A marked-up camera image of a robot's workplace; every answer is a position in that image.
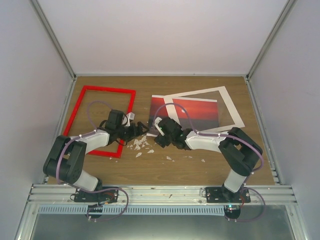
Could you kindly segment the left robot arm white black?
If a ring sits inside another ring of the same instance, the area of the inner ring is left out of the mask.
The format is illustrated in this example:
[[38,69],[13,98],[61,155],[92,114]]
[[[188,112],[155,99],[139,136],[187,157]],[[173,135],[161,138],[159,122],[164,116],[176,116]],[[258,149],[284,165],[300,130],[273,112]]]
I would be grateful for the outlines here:
[[98,186],[99,179],[83,170],[86,154],[114,142],[125,144],[146,134],[149,128],[142,122],[134,123],[135,115],[120,110],[111,110],[108,119],[91,132],[77,136],[59,135],[51,147],[43,165],[43,173],[84,190],[86,197],[98,202],[103,197],[103,189]]

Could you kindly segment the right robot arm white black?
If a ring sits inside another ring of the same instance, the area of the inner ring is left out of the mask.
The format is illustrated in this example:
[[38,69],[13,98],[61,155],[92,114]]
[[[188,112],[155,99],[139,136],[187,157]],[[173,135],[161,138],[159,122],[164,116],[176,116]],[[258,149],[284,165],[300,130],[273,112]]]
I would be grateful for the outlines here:
[[263,150],[238,127],[222,133],[199,132],[182,129],[170,117],[157,117],[154,127],[159,132],[155,142],[162,148],[173,145],[179,150],[206,150],[223,155],[230,172],[222,185],[221,196],[228,203],[239,197],[239,190],[262,159]]

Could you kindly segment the red picture frame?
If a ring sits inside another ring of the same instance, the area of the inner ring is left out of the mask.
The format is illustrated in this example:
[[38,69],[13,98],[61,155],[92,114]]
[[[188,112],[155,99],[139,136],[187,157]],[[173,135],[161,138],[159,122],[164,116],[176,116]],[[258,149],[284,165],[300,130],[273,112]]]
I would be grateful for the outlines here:
[[[126,89],[126,88],[114,88],[114,87],[103,87],[103,86],[93,86],[93,85],[84,85],[82,90],[77,98],[75,106],[71,112],[71,115],[68,119],[66,127],[64,129],[63,135],[68,135],[70,129],[73,125],[73,122],[76,118],[78,110],[81,106],[82,100],[86,94],[86,91],[98,91],[98,92],[110,92],[110,93],[117,93],[117,94],[127,94],[130,95],[129,104],[127,107],[127,112],[131,112],[134,106],[134,101],[136,97],[136,90],[134,89]],[[120,158],[123,152],[124,146],[119,144],[117,147],[116,152],[104,151],[104,150],[92,150],[88,154],[93,156],[100,156],[100,157],[111,157],[111,158]]]

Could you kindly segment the sunset photo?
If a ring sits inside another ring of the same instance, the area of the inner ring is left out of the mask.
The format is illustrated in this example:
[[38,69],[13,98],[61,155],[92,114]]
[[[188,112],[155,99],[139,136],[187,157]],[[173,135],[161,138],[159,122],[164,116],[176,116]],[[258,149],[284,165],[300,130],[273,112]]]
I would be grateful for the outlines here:
[[219,129],[218,102],[211,99],[191,97],[165,97],[153,95],[149,110],[147,133],[156,137],[159,132],[153,128],[154,116],[174,119],[183,129],[194,127],[201,132],[216,132]]

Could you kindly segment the white mat board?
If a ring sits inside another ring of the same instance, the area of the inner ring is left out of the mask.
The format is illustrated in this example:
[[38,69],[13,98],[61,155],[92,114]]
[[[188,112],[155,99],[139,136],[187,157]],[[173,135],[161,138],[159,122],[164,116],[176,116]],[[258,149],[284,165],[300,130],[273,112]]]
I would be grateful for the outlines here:
[[174,93],[165,95],[165,97],[187,97],[216,100],[219,120],[219,128],[216,132],[224,132],[231,130],[233,127],[243,128],[245,126],[225,86]]

